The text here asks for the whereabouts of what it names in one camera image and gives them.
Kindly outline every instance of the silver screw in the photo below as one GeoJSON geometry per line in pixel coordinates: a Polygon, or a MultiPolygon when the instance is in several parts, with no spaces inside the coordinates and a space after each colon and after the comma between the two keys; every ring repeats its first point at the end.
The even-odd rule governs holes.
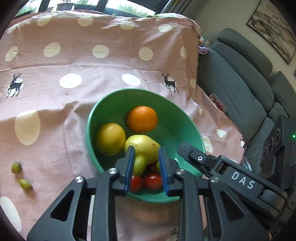
{"type": "Polygon", "coordinates": [[[108,172],[109,172],[110,174],[116,174],[116,173],[118,172],[118,170],[117,170],[116,168],[110,168],[110,169],[108,170],[108,172]]]}
{"type": "Polygon", "coordinates": [[[82,176],[78,176],[78,177],[75,177],[75,182],[77,182],[77,183],[81,183],[83,180],[84,180],[84,178],[82,177],[82,176]]]}
{"type": "Polygon", "coordinates": [[[218,183],[220,180],[218,177],[211,177],[210,181],[211,181],[211,183],[218,183]]]}
{"type": "Polygon", "coordinates": [[[182,169],[182,168],[180,168],[180,169],[177,169],[177,170],[176,170],[176,173],[182,175],[182,174],[185,173],[185,170],[182,169]]]}

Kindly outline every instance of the white wall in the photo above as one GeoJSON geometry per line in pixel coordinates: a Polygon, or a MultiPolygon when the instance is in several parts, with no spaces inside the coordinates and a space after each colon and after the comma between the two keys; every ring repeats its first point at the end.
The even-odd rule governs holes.
{"type": "Polygon", "coordinates": [[[287,65],[277,51],[259,34],[247,26],[247,22],[260,0],[207,0],[195,18],[202,36],[213,40],[225,28],[232,28],[252,42],[273,65],[273,74],[282,71],[296,91],[296,53],[287,65]]]}

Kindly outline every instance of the gray sofa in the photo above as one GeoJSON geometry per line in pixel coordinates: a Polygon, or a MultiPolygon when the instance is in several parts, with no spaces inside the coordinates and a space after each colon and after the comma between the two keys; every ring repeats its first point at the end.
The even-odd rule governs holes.
{"type": "Polygon", "coordinates": [[[263,143],[279,115],[296,119],[296,93],[270,60],[233,29],[223,30],[210,52],[198,59],[197,84],[215,94],[243,135],[245,155],[260,173],[263,143]]]}

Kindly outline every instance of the green bowl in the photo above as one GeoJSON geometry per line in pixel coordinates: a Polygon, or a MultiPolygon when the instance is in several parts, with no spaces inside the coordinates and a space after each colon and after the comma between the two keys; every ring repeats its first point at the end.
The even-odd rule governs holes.
{"type": "MultiPolygon", "coordinates": [[[[126,116],[132,108],[141,105],[153,108],[158,115],[156,128],[146,133],[146,135],[161,146],[164,146],[168,156],[177,160],[181,168],[200,177],[202,175],[201,172],[177,153],[177,146],[182,142],[188,142],[205,152],[202,138],[195,124],[173,102],[158,94],[142,89],[122,89],[110,93],[91,110],[86,127],[86,141],[90,158],[98,171],[102,173],[114,167],[117,159],[124,156],[123,151],[112,157],[103,156],[98,152],[95,143],[98,129],[106,123],[117,123],[125,130],[126,138],[135,135],[136,133],[130,131],[126,125],[126,116]]],[[[168,203],[179,199],[179,197],[166,196],[162,189],[150,191],[142,188],[140,191],[130,192],[128,195],[137,200],[151,203],[168,203]]]]}

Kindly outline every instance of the red tomato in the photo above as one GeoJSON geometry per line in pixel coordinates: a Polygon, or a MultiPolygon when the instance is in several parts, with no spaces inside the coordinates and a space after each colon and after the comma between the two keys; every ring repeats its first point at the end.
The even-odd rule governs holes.
{"type": "Polygon", "coordinates": [[[157,169],[156,169],[156,162],[153,162],[151,164],[149,164],[147,167],[146,167],[146,170],[149,172],[149,173],[156,173],[157,172],[157,169]]]}
{"type": "Polygon", "coordinates": [[[160,189],[163,185],[161,176],[157,173],[151,173],[145,176],[144,185],[149,190],[160,189]]]}
{"type": "Polygon", "coordinates": [[[142,178],[140,176],[132,176],[131,178],[131,186],[130,191],[131,192],[137,192],[142,188],[142,178]]]}

